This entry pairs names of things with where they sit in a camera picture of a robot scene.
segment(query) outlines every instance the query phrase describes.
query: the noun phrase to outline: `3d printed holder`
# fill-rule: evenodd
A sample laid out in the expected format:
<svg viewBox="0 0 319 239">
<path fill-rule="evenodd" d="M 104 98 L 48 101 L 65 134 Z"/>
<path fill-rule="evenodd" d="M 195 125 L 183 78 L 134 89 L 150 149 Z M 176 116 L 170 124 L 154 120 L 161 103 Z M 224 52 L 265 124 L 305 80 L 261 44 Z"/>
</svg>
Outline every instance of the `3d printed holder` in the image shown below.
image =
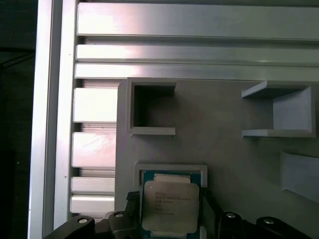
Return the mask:
<svg viewBox="0 0 319 239">
<path fill-rule="evenodd" d="M 174 96 L 176 79 L 128 78 L 126 133 L 150 135 L 175 135 L 174 127 L 154 127 L 147 119 L 149 100 Z"/>
<path fill-rule="evenodd" d="M 243 137 L 316 136 L 315 98 L 311 83 L 264 81 L 242 90 L 242 98 L 273 101 L 273 129 L 243 130 Z"/>
</svg>

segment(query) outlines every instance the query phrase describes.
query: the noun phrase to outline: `gray plastic bracket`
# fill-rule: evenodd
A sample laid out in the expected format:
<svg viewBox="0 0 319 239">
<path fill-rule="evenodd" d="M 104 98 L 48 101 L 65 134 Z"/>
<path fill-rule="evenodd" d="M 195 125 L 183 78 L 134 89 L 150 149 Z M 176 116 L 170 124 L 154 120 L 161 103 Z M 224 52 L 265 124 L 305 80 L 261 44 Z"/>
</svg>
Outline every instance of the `gray plastic bracket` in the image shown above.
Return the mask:
<svg viewBox="0 0 319 239">
<path fill-rule="evenodd" d="M 144 118 L 147 98 L 174 96 L 176 79 L 128 78 L 126 101 L 126 133 L 149 135 L 175 135 L 174 127 L 152 127 Z"/>
<path fill-rule="evenodd" d="M 319 203 L 319 158 L 281 153 L 281 188 Z"/>
<path fill-rule="evenodd" d="M 311 83 L 265 81 L 242 90 L 242 98 L 273 102 L 273 129 L 243 130 L 243 137 L 316 136 L 315 98 Z"/>
</svg>

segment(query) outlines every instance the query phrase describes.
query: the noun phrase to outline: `square opening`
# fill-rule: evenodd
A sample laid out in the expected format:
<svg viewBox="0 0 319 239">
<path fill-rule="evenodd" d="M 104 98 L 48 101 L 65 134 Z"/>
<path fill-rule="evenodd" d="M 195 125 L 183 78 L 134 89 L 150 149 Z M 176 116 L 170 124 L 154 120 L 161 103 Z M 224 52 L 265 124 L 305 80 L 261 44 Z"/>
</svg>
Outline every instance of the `square opening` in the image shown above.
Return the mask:
<svg viewBox="0 0 319 239">
<path fill-rule="evenodd" d="M 175 86 L 134 87 L 133 127 L 173 127 L 169 120 Z"/>
</svg>

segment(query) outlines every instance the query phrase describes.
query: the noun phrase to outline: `screw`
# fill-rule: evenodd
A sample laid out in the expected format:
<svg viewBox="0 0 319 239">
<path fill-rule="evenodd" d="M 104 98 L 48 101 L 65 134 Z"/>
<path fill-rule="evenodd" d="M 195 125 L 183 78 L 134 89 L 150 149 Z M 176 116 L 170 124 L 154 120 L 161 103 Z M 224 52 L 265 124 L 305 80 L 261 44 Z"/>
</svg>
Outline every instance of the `screw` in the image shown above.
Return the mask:
<svg viewBox="0 0 319 239">
<path fill-rule="evenodd" d="M 274 224 L 274 221 L 269 219 L 269 218 L 265 218 L 264 222 L 267 223 L 267 224 Z"/>
<path fill-rule="evenodd" d="M 86 223 L 88 220 L 86 218 L 81 218 L 78 220 L 78 223 Z"/>
<path fill-rule="evenodd" d="M 228 218 L 235 218 L 235 217 L 236 217 L 236 215 L 233 214 L 233 213 L 227 213 L 226 216 L 227 216 Z"/>
</svg>

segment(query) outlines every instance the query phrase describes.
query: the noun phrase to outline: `dark background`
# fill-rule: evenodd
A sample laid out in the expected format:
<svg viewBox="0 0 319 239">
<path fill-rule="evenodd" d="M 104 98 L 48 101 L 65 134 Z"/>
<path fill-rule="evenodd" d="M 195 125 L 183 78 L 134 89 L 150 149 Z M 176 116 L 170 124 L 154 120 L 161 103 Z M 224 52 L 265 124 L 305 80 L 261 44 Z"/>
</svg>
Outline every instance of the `dark background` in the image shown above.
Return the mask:
<svg viewBox="0 0 319 239">
<path fill-rule="evenodd" d="M 35 49 L 36 18 L 37 0 L 0 1 L 0 63 L 25 54 L 8 48 Z M 34 58 L 0 69 L 1 238 L 27 237 L 33 82 Z"/>
</svg>

